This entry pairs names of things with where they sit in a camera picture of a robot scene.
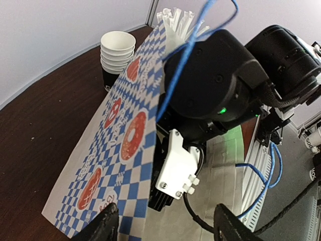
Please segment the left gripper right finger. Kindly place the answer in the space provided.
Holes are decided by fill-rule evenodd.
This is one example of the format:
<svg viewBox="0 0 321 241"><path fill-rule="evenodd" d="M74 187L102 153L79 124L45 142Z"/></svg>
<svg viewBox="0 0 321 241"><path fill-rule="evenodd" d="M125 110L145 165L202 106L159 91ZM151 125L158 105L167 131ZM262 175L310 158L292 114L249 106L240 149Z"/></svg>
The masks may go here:
<svg viewBox="0 0 321 241"><path fill-rule="evenodd" d="M224 204L218 204L214 212L214 241L259 241Z"/></svg>

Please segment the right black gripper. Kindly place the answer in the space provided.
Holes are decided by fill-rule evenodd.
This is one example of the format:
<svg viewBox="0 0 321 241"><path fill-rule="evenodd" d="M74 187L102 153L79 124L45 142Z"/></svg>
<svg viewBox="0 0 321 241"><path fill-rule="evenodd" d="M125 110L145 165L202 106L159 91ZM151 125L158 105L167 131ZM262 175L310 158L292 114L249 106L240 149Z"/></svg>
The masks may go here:
<svg viewBox="0 0 321 241"><path fill-rule="evenodd" d="M263 119L258 138L288 124L280 114L320 96L320 54L290 30L272 25L246 45L220 29L192 49L173 93L170 82L183 54L178 50L164 61L165 91L170 102L157 124L168 136L178 130L185 143L205 149L205 143L232 128L272 111Z"/></svg>

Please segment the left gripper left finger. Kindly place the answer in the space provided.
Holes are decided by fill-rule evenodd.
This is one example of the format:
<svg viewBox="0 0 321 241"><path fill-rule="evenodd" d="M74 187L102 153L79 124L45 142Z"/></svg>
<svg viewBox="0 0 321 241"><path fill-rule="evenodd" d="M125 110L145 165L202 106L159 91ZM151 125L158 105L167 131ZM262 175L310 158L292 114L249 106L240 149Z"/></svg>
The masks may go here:
<svg viewBox="0 0 321 241"><path fill-rule="evenodd" d="M104 208L84 229L75 235L75 241L116 241L119 227L119 210L115 203Z"/></svg>

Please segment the blue checkered paper bag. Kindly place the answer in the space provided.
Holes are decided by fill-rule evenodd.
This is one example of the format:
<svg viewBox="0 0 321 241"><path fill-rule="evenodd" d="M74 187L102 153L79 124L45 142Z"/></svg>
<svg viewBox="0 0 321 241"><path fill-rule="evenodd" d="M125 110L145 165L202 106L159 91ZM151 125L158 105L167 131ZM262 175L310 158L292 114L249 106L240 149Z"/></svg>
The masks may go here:
<svg viewBox="0 0 321 241"><path fill-rule="evenodd" d="M165 91L164 61L183 51L170 82L173 93L195 44L220 29L224 27L193 36L168 52L161 21L138 48L87 126L43 209L43 216L70 240L107 206L110 192L119 197L119 232L128 240L141 240L142 230L134 226L146 219L156 125L171 99L159 100Z"/></svg>

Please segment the stack of paper cups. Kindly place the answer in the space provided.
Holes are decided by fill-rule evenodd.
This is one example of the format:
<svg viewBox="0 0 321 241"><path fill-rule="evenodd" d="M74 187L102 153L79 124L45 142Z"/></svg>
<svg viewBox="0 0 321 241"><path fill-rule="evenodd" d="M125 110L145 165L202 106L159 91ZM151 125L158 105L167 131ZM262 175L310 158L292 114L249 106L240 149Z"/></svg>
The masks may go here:
<svg viewBox="0 0 321 241"><path fill-rule="evenodd" d="M105 33L100 39L100 63L107 92L134 55L136 38L124 31Z"/></svg>

